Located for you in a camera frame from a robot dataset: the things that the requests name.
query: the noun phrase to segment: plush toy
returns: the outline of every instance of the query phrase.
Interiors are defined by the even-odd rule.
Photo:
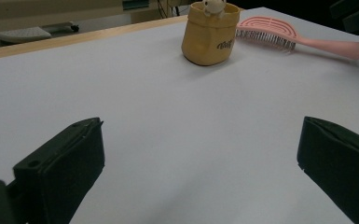
[[[205,16],[216,14],[219,19],[225,15],[226,0],[202,0]]]

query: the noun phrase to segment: small cup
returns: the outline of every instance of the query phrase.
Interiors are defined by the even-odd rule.
[[[195,64],[213,65],[223,62],[231,54],[240,9],[227,3],[224,16],[219,18],[215,14],[206,16],[203,7],[202,2],[191,4],[182,52]]]

